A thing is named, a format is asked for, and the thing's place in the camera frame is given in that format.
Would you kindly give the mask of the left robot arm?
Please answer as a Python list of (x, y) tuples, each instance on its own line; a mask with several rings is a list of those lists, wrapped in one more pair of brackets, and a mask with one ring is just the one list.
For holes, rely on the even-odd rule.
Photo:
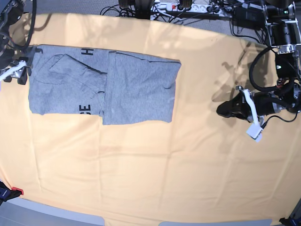
[[(255, 31), (261, 30), (261, 41), (266, 46), (258, 53), (249, 68), (249, 81), (255, 91), (236, 86), (238, 94), (217, 107), (217, 114), (224, 118), (238, 118), (251, 125), (247, 134), (259, 142), (269, 119), (277, 118), (282, 110), (298, 116), (301, 111), (301, 32), (294, 0), (260, 0), (259, 9), (252, 1), (242, 4), (222, 5), (232, 13), (233, 20), (246, 22)], [(262, 57), (272, 51), (275, 55), (277, 82), (264, 87), (255, 82), (255, 67)]]

